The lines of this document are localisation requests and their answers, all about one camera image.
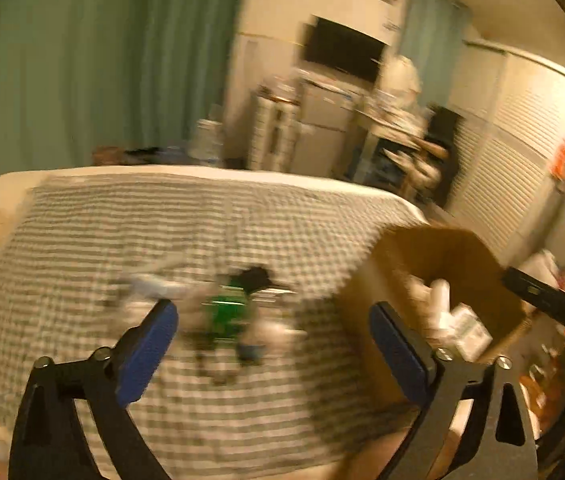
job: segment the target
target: brown box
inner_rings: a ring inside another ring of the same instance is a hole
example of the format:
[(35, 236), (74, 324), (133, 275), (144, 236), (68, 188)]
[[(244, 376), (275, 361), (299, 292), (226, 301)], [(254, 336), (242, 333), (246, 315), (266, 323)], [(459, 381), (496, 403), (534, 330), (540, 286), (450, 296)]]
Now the brown box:
[(527, 327), (520, 299), (501, 284), (503, 270), (471, 231), (427, 225), (390, 228), (383, 233), (336, 297), (377, 408), (404, 402), (405, 397), (369, 333), (369, 308), (387, 301), (409, 327), (422, 332), (416, 306), (408, 295), (408, 277), (418, 276), (427, 285), (439, 278), (447, 280), (451, 308), (468, 304), (493, 337), (479, 359), (490, 362)]

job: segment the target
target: green object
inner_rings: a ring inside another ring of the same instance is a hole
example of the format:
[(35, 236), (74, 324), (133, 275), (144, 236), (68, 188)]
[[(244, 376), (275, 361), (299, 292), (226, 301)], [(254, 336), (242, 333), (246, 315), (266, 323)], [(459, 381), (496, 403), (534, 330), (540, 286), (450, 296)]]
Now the green object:
[(0, 0), (0, 174), (172, 146), (221, 104), (241, 0)]
[(222, 293), (207, 303), (211, 310), (211, 335), (214, 339), (235, 340), (248, 323), (245, 291), (232, 285), (222, 286)]
[(451, 0), (409, 0), (399, 54), (418, 69), (422, 106), (447, 104), (470, 11)]

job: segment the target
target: screw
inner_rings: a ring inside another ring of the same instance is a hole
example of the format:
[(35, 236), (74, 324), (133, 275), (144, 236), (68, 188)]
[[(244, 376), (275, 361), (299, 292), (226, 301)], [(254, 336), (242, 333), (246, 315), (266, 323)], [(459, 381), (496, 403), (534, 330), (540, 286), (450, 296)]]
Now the screw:
[(441, 361), (453, 361), (453, 355), (446, 348), (438, 348), (436, 350), (436, 357)]
[(101, 346), (98, 350), (94, 352), (94, 359), (96, 361), (107, 361), (107, 359), (111, 358), (112, 356), (112, 349), (108, 346)]
[(53, 361), (51, 360), (51, 357), (38, 357), (34, 362), (34, 368), (44, 368), (45, 366), (49, 366), (52, 363)]
[(498, 366), (500, 368), (504, 368), (505, 370), (511, 370), (511, 367), (513, 366), (511, 359), (509, 359), (508, 357), (505, 357), (504, 355), (497, 357), (495, 359), (495, 362), (496, 362), (496, 364), (498, 364)]

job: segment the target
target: teal curtain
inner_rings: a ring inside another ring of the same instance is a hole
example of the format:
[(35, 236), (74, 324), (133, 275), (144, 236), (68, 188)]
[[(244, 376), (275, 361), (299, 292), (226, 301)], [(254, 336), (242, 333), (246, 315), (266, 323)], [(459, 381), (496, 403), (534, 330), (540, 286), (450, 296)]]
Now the teal curtain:
[(418, 69), (421, 105), (446, 105), (469, 20), (469, 9), (453, 0), (408, 0), (399, 54)]
[(241, 0), (0, 0), (0, 174), (169, 146), (222, 104)]

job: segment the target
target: plaid bedspread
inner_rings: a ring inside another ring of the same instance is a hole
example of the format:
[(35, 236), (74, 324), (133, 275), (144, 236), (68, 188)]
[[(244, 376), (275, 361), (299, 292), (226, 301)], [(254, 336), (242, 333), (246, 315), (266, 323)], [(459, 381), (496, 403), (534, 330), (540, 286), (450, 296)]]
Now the plaid bedspread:
[[(337, 460), (404, 428), (412, 413), (371, 410), (331, 300), (387, 224), (419, 222), (395, 197), (168, 175), (52, 178), (0, 249), (0, 423), (12, 427), (32, 363), (113, 345), (121, 276), (170, 253), (210, 278), (252, 265), (297, 291), (289, 316), (307, 338), (286, 356), (218, 384), (178, 338), (130, 413), (173, 478), (254, 478)], [(217, 356), (232, 359), (230, 353)], [(88, 440), (115, 476), (86, 406)]]

